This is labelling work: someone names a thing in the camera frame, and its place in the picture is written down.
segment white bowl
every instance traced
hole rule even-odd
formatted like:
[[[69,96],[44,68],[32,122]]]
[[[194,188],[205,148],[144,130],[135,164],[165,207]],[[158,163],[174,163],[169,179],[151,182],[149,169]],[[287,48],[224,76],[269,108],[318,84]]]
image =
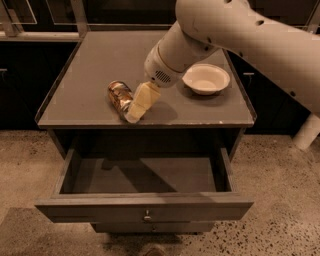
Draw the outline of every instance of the white bowl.
[[[230,76],[220,67],[196,64],[188,69],[182,80],[195,93],[211,95],[225,89],[230,83]]]

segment open drawer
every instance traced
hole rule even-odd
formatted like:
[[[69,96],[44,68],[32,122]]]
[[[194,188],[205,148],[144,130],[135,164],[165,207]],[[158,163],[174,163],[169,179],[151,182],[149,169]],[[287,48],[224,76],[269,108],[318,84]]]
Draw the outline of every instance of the open drawer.
[[[216,129],[82,130],[50,199],[53,222],[97,232],[205,232],[253,202],[236,192]]]

